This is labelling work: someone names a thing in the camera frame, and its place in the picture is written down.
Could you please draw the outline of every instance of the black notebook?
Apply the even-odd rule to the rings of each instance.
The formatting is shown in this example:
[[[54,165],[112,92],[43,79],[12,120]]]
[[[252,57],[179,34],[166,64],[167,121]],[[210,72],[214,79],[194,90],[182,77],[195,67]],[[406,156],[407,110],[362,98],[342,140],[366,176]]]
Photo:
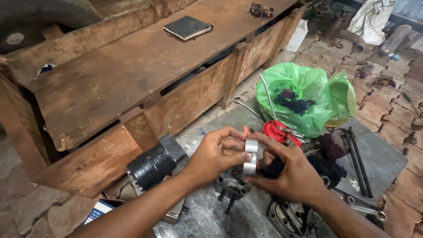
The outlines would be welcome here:
[[[213,29],[213,25],[185,16],[165,25],[163,29],[179,39],[186,41],[211,31]]]

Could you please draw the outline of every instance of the fingernail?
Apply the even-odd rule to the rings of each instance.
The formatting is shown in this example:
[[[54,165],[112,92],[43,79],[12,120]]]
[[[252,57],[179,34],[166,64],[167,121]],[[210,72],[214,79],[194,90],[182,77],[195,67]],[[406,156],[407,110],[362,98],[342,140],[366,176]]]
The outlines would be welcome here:
[[[253,155],[251,153],[247,153],[247,161],[250,161],[253,158]]]

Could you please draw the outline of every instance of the plastic bottle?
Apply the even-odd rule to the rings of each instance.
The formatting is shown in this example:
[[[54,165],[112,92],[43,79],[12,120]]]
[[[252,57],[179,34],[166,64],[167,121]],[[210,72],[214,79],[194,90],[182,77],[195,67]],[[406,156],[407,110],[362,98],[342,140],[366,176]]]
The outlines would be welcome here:
[[[409,25],[400,25],[398,26],[394,33],[382,42],[381,47],[379,49],[379,56],[383,57],[385,55],[389,55],[393,53],[396,48],[398,48],[399,44],[404,40],[405,36],[411,30],[411,26]]]

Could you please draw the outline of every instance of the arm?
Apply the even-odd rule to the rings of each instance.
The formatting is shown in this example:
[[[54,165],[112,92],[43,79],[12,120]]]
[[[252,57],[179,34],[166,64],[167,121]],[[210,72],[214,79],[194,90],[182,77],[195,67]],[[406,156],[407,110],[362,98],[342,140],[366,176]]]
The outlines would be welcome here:
[[[263,177],[248,177],[246,182],[292,202],[309,205],[324,219],[338,237],[387,238],[386,233],[352,210],[340,197],[330,192],[316,170],[308,162],[298,146],[286,147],[261,133],[251,137],[267,147],[265,164],[269,165],[278,156],[285,167],[275,180]]]
[[[187,166],[177,175],[68,237],[143,237],[184,197],[215,180],[226,169],[251,160],[250,153],[236,152],[245,149],[242,141],[245,135],[231,127],[207,133]]]

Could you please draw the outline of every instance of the stone tile floor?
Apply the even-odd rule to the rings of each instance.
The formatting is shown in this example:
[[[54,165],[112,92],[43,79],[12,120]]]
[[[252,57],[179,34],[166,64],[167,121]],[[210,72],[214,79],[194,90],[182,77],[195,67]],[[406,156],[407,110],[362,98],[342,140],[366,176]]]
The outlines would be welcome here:
[[[356,118],[403,151],[409,159],[407,166],[377,201],[380,206],[384,206],[388,216],[379,226],[393,237],[423,237],[423,104],[420,106],[423,102],[423,83],[404,76],[410,70],[409,63],[412,63],[416,54],[421,53],[401,46],[398,49],[401,59],[393,61],[375,55],[373,46],[366,46],[361,53],[352,53],[350,42],[341,40],[341,43],[343,49],[328,46],[317,39],[304,39],[298,52],[281,52],[275,64],[294,62],[322,68],[328,77],[343,69],[347,71],[356,94]],[[372,75],[360,79],[356,77],[356,71],[361,66],[354,63],[366,60],[374,69]],[[243,100],[255,97],[254,89],[260,72],[263,70],[256,70],[241,82],[235,95],[241,96]],[[394,77],[395,87],[373,85],[384,74]],[[410,96],[412,103],[405,100],[403,92]],[[214,105],[178,133],[178,136],[236,106],[233,104],[222,109]],[[126,178],[122,179],[105,190],[104,195],[129,200],[135,196],[135,192],[128,184]],[[98,198],[72,196],[30,182],[7,135],[0,134],[0,238],[65,237],[85,219]]]

